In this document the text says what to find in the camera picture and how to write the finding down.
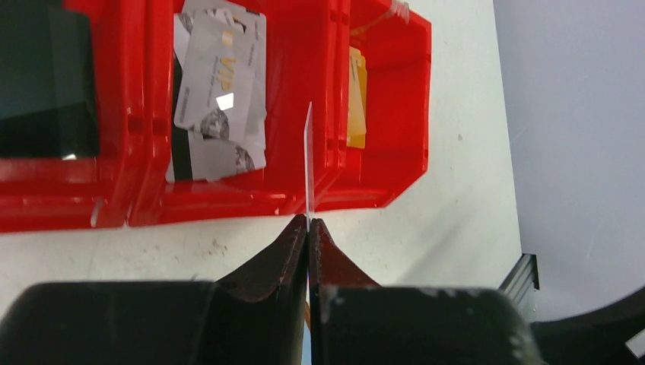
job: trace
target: black card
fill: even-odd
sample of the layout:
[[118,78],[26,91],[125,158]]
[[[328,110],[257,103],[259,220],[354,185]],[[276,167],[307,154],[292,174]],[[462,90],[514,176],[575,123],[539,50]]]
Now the black card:
[[0,157],[99,153],[90,21],[55,3],[2,2]]

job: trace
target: gray wall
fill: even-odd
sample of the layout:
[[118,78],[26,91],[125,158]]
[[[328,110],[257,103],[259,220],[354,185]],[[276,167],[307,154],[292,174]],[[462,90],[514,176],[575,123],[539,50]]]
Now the gray wall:
[[645,285],[645,1],[494,0],[536,318]]

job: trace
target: white table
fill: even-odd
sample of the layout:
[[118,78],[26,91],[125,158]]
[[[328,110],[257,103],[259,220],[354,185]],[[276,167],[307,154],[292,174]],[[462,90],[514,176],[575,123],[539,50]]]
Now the white table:
[[[382,284],[498,287],[520,256],[492,0],[410,0],[433,24],[431,161],[387,209],[319,214]],[[0,236],[0,313],[41,281],[219,279],[289,217]]]

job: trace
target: red storage bin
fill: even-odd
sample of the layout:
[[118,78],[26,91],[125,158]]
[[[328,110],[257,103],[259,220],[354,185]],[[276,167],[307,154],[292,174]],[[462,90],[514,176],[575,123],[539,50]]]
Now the red storage bin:
[[303,128],[313,102],[315,187],[323,192],[343,166],[349,15],[345,0],[236,0],[267,17],[264,170],[218,182],[167,183],[172,123],[173,19],[183,0],[148,0],[145,128],[148,167],[129,225],[304,210]]
[[144,0],[67,0],[91,20],[100,156],[0,159],[0,231],[120,227],[142,168]]
[[[412,11],[409,22],[384,17],[391,4],[347,3],[351,35],[341,47],[360,49],[367,64],[365,149],[347,149],[340,178],[323,194],[316,192],[317,211],[385,207],[427,170],[431,25]],[[341,63],[347,68],[347,53]],[[343,97],[341,109],[347,107]]]

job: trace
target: yellow card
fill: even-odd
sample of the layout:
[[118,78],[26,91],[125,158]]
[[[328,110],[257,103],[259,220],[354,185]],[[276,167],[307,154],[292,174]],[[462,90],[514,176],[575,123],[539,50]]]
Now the yellow card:
[[349,111],[347,124],[347,146],[365,148],[367,124],[367,68],[361,51],[350,47],[349,52]]

